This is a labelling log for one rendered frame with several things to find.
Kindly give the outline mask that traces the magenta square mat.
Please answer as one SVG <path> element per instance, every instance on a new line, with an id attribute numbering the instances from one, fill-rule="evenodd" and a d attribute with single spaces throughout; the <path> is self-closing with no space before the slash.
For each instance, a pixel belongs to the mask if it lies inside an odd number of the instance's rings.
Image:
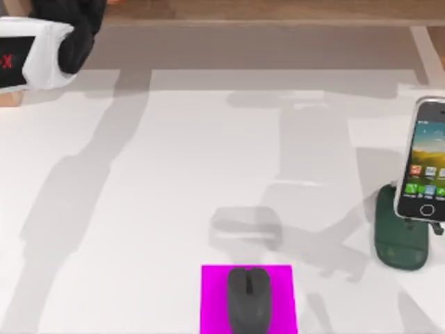
<path id="1" fill-rule="evenodd" d="M 229 272 L 241 265 L 203 265 L 200 334 L 232 334 L 229 325 Z M 261 265 L 270 278 L 271 317 L 267 334 L 298 334 L 293 272 L 290 265 Z"/>

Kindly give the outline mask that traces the dark grey computer mouse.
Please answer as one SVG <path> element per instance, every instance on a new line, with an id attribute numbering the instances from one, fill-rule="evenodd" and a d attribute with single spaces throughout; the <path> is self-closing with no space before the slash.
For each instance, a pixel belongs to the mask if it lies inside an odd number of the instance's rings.
<path id="1" fill-rule="evenodd" d="M 235 267 L 227 278 L 231 334 L 267 334 L 272 317 L 272 288 L 261 267 Z"/>

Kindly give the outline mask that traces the dark green phone stand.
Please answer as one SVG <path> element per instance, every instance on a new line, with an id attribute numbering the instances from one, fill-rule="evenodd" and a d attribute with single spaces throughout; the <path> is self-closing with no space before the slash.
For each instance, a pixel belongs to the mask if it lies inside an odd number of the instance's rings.
<path id="1" fill-rule="evenodd" d="M 416 271 L 427 262 L 429 232 L 445 234 L 445 222 L 423 222 L 400 218 L 393 208 L 396 186 L 386 184 L 377 192 L 373 245 L 378 259 L 391 268 Z"/>

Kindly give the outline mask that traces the silver smartphone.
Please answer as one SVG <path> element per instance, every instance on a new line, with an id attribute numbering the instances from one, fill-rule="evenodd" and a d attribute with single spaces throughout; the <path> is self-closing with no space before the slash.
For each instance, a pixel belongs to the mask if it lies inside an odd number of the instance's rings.
<path id="1" fill-rule="evenodd" d="M 415 105 L 394 197 L 401 218 L 445 223 L 445 97 Z"/>

